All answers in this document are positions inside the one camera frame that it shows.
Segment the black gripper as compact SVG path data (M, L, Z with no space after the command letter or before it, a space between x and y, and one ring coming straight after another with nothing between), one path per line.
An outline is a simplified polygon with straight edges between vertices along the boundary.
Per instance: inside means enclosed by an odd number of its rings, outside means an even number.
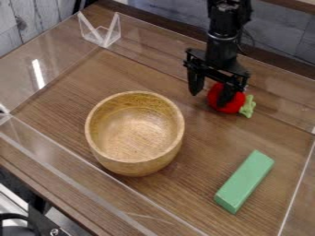
M218 67L206 63L206 52L189 48L183 66L187 68L189 89L194 96L203 90L205 79L210 78L218 84L217 106L223 108L233 100L237 91L245 92L250 73L237 59L227 66Z

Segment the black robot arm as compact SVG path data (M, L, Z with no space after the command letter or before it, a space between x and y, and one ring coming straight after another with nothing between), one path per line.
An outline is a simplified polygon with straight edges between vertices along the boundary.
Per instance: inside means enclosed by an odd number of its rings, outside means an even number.
M251 0L207 0L210 28L207 47L186 49L189 90L194 96L203 90L205 79L223 85L215 105L225 108L238 92L245 92L250 73L238 61L245 25L251 21Z

